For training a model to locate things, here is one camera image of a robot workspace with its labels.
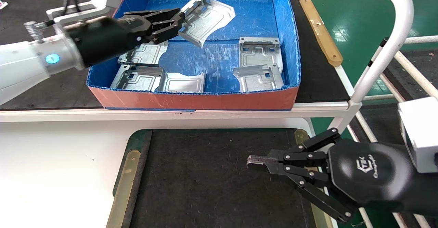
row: cardboard box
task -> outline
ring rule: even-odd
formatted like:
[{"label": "cardboard box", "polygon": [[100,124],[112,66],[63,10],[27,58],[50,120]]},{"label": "cardboard box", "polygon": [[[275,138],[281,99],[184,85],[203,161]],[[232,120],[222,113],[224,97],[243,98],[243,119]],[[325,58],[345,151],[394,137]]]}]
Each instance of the cardboard box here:
[{"label": "cardboard box", "polygon": [[[181,8],[189,0],[122,0],[115,18],[126,11]],[[219,0],[234,7],[236,17],[209,36],[203,48],[181,37],[169,41],[159,60],[166,72],[206,72],[202,94],[111,89],[120,64],[117,58],[90,68],[87,86],[107,109],[129,110],[289,110],[301,80],[298,34],[290,0]],[[281,89],[239,92],[233,75],[239,67],[241,37],[280,38],[283,58]]]}]

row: blue indicator light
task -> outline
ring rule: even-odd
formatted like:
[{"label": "blue indicator light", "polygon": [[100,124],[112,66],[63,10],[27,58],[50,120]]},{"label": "blue indicator light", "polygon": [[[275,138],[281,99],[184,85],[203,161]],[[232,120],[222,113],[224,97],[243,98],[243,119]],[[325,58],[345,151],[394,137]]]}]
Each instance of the blue indicator light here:
[{"label": "blue indicator light", "polygon": [[56,64],[59,62],[59,56],[57,54],[47,55],[46,62],[49,64]]}]

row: green floor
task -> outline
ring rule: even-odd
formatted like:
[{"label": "green floor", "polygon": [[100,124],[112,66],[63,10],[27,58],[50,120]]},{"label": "green floor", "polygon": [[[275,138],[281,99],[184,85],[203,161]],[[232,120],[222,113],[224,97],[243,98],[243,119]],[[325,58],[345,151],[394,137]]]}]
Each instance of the green floor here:
[{"label": "green floor", "polygon": [[[380,41],[388,37],[394,26],[395,12],[389,0],[312,0],[327,30],[344,57],[342,66],[355,85]],[[414,21],[409,36],[438,35],[438,0],[413,0]],[[405,46],[402,49],[438,47],[438,44]],[[369,95],[389,94],[377,80]],[[312,119],[316,133],[326,130],[331,118]],[[367,212],[375,228],[398,227],[389,213]],[[339,227],[365,227],[359,215],[351,224]]]}]

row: stamped metal part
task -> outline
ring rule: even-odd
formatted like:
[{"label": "stamped metal part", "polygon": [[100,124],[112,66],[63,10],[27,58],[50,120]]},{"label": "stamped metal part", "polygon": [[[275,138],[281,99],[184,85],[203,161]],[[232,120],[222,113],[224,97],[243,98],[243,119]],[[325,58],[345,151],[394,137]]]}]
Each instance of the stamped metal part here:
[{"label": "stamped metal part", "polygon": [[203,93],[205,73],[186,76],[160,67],[121,65],[110,88],[123,90]]},{"label": "stamped metal part", "polygon": [[234,8],[217,0],[190,0],[181,11],[185,14],[179,35],[202,47],[211,33],[225,27],[236,16]]},{"label": "stamped metal part", "polygon": [[279,38],[241,37],[239,46],[240,67],[267,64],[283,72]]},{"label": "stamped metal part", "polygon": [[278,68],[267,64],[234,68],[233,75],[239,80],[240,92],[280,89],[284,85]]},{"label": "stamped metal part", "polygon": [[203,93],[205,72],[197,76],[185,76],[181,73],[166,73],[159,90],[172,93]]},{"label": "stamped metal part", "polygon": [[140,44],[133,50],[121,55],[119,63],[121,64],[136,64],[140,66],[159,67],[158,60],[167,51],[169,41],[160,44]]},{"label": "stamped metal part", "polygon": [[159,67],[121,65],[111,84],[112,89],[155,91],[164,70]]}]

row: black rubber mat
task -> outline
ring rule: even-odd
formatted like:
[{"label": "black rubber mat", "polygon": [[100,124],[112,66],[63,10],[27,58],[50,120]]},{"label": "black rubber mat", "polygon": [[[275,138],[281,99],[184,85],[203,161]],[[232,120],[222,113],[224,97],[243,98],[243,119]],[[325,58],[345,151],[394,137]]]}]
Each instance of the black rubber mat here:
[{"label": "black rubber mat", "polygon": [[[9,5],[0,12],[0,45],[31,41],[23,23],[47,20],[46,10],[61,7],[63,0],[2,0]],[[298,0],[291,0],[300,37],[302,80],[297,103],[346,101],[349,97],[335,69],[329,65]],[[45,36],[54,31],[49,28]],[[0,110],[101,108],[86,86],[88,70],[75,69],[56,74],[15,99]]]},{"label": "black rubber mat", "polygon": [[294,141],[293,129],[154,130],[130,227],[314,228],[287,181],[246,168]]},{"label": "black rubber mat", "polygon": [[[400,133],[397,103],[365,105],[360,108],[360,112],[379,142],[404,144]],[[350,122],[350,126],[361,142],[368,142],[368,137],[356,117]]]},{"label": "black rubber mat", "polygon": [[[403,50],[406,58],[436,87],[438,85],[438,50]],[[384,71],[385,76],[405,100],[428,97],[415,80],[393,59]]]}]

